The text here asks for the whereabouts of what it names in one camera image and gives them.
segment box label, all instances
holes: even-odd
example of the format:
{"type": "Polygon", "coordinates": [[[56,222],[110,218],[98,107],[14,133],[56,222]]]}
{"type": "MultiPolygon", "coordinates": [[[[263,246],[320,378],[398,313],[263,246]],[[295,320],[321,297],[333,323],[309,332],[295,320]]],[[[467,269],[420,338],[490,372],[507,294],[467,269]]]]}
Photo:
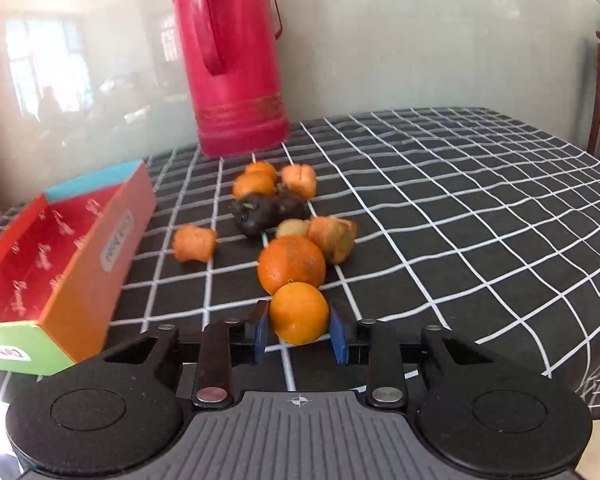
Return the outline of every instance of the box label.
{"type": "Polygon", "coordinates": [[[31,357],[20,348],[15,346],[0,345],[0,359],[9,361],[31,361],[31,357]]]}
{"type": "Polygon", "coordinates": [[[134,230],[134,216],[129,209],[123,214],[109,237],[100,255],[100,264],[105,272],[111,272],[113,265],[122,252],[126,239],[134,230]]]}

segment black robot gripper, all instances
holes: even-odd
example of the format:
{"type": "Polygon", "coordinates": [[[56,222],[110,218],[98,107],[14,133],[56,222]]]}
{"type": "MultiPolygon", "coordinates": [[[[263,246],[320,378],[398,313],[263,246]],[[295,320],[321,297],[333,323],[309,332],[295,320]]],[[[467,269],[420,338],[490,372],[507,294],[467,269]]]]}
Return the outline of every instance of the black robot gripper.
{"type": "Polygon", "coordinates": [[[264,354],[268,308],[191,335],[161,325],[22,393],[6,424],[24,476],[578,478],[582,400],[439,326],[401,342],[332,308],[336,360],[367,366],[363,393],[235,391],[232,367],[264,354]],[[186,398],[183,363],[197,363],[186,398]],[[405,363],[419,371],[409,388],[405,363]]]}

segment colorful box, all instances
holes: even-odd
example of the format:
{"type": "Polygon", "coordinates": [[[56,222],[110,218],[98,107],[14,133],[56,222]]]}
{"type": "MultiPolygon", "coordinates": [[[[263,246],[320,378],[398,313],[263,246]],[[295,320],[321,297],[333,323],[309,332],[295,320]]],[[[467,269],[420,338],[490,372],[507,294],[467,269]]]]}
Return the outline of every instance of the colorful box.
{"type": "Polygon", "coordinates": [[[47,189],[0,234],[0,370],[51,375],[102,350],[155,209],[142,161],[47,189]]]}

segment red thermos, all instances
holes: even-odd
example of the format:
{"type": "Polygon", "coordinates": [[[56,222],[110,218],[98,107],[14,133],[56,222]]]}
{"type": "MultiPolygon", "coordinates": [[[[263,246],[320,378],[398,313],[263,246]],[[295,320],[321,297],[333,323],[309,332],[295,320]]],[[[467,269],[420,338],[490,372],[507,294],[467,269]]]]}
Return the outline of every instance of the red thermos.
{"type": "Polygon", "coordinates": [[[282,142],[288,119],[275,48],[282,22],[275,32],[270,0],[173,2],[203,152],[229,156],[282,142]]]}

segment gray ribbed plate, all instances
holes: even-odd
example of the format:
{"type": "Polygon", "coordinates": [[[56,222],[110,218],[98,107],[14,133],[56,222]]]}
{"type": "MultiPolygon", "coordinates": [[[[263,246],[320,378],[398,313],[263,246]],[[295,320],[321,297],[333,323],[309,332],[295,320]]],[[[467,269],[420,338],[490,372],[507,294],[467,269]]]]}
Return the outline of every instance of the gray ribbed plate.
{"type": "MultiPolygon", "coordinates": [[[[41,480],[27,473],[26,480],[41,480]]],[[[164,455],[120,480],[463,480],[395,413],[353,392],[247,392],[223,412],[197,415],[164,455]]],[[[577,478],[564,473],[555,480],[577,478]]]]}

